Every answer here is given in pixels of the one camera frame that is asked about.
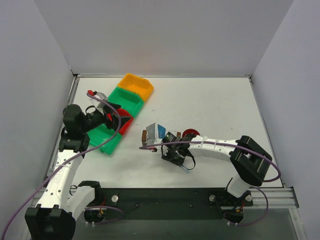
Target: gray wall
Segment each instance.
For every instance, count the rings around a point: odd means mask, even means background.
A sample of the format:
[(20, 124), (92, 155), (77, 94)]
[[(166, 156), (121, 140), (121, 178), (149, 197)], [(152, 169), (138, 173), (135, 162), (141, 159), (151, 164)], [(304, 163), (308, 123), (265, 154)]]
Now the gray wall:
[[(32, 0), (0, 0), (0, 231), (44, 179), (72, 73)], [(24, 213), (6, 240), (20, 239)]]
[(252, 74), (293, 0), (35, 0), (74, 73)]
[(295, 0), (253, 74), (283, 180), (309, 240), (319, 239), (320, 1)]

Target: purple cable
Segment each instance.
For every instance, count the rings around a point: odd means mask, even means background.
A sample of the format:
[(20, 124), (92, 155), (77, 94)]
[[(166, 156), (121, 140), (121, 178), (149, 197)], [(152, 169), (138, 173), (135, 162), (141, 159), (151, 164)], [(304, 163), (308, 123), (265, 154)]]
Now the purple cable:
[[(118, 118), (118, 127), (117, 129), (115, 130), (114, 134), (109, 138), (107, 139), (106, 141), (104, 141), (103, 143), (99, 144), (98, 146), (95, 146), (95, 147), (92, 147), (86, 151), (83, 151), (83, 152), (80, 152), (72, 157), (70, 157), (68, 160), (66, 160), (64, 162), (64, 165), (66, 165), (67, 163), (71, 162), (72, 160), (74, 160), (75, 158), (79, 157), (79, 156), (82, 156), (84, 154), (87, 154), (93, 150), (96, 150), (100, 147), (102, 147), (103, 145), (107, 144), (108, 142), (110, 142), (111, 139), (113, 139), (116, 134), (119, 132), (120, 130), (120, 127), (121, 127), (121, 117), (120, 117), (120, 114), (117, 112), (117, 110), (111, 106), (109, 103), (103, 101), (103, 100), (100, 100), (99, 98), (95, 97), (95, 96), (91, 96), (89, 93), (86, 94), (89, 98), (92, 98), (94, 100), (97, 100), (99, 101), (100, 103), (103, 103), (105, 104), (106, 106), (108, 106), (113, 112), (114, 114), (117, 116)], [(10, 226), (10, 224), (12, 223), (12, 221), (14, 220), (14, 218), (18, 215), (18, 213), (21, 211), (21, 209), (47, 184), (47, 182), (49, 182), (49, 180), (57, 173), (60, 171), (60, 169), (62, 169), (64, 167), (64, 165), (60, 165), (56, 170), (53, 171), (53, 173), (48, 176), (44, 182), (27, 198), (27, 200), (25, 200), (21, 206), (18, 207), (18, 209), (13, 213), (13, 215), (11, 216), (11, 218), (9, 219), (9, 221), (6, 223), (4, 229), (3, 229), (3, 232), (2, 232), (2, 235), (1, 235), (1, 240), (5, 240), (5, 235), (6, 235), (6, 232)]]
[(256, 187), (256, 186), (252, 186), (253, 189), (257, 189), (258, 191), (260, 191), (264, 198), (265, 198), (265, 202), (266, 202), (266, 208), (265, 208), (265, 211), (264, 211), (264, 214), (259, 217), (258, 219), (254, 220), (254, 221), (251, 221), (251, 222), (246, 222), (246, 223), (239, 223), (239, 224), (235, 224), (234, 222), (231, 222), (229, 220), (226, 219), (226, 212), (224, 212), (223, 214), (223, 217), (225, 220), (227, 220), (229, 223), (233, 224), (233, 225), (236, 225), (237, 227), (245, 227), (245, 226), (249, 226), (249, 225), (252, 225), (252, 224), (256, 224), (257, 222), (261, 221), (262, 219), (264, 219), (267, 214), (268, 214), (268, 211), (269, 211), (269, 202), (268, 202), (268, 198), (267, 198), (267, 195), (264, 193), (264, 191), (262, 191), (260, 188)]
[[(172, 141), (172, 142), (157, 143), (157, 144), (151, 144), (151, 145), (147, 145), (147, 146), (141, 146), (141, 147), (139, 147), (139, 149), (148, 150), (150, 147), (157, 147), (157, 146), (163, 146), (163, 145), (172, 145), (172, 144), (181, 144), (181, 143), (184, 143), (184, 144), (201, 144), (202, 141)], [(220, 142), (214, 142), (214, 141), (204, 141), (203, 143), (204, 144), (217, 145), (217, 146), (227, 146), (227, 147), (233, 147), (233, 148), (245, 150), (246, 152), (248, 152), (250, 154), (253, 154), (253, 155), (256, 155), (257, 157), (262, 158), (263, 160), (267, 161), (278, 172), (278, 176), (276, 176), (276, 177), (274, 177), (272, 179), (264, 180), (263, 181), (264, 183), (273, 182), (275, 180), (278, 180), (281, 177), (280, 169), (278, 168), (278, 166), (276, 164), (274, 164), (267, 157), (261, 155), (260, 153), (255, 152), (255, 151), (252, 151), (249, 148), (246, 148), (246, 147), (243, 147), (243, 146), (239, 146), (239, 145), (230, 144), (230, 143), (220, 143)]]
[(117, 218), (114, 218), (114, 219), (110, 219), (110, 220), (101, 221), (101, 222), (95, 222), (94, 225), (108, 224), (108, 223), (111, 223), (111, 222), (114, 222), (114, 221), (122, 219), (124, 217), (124, 215), (125, 215), (124, 211), (122, 211), (119, 208), (113, 207), (113, 206), (89, 206), (89, 207), (85, 208), (85, 210), (90, 210), (90, 209), (112, 209), (112, 210), (115, 210), (115, 211), (118, 211), (118, 212), (122, 213), (122, 216), (120, 216), (120, 217), (117, 217)]

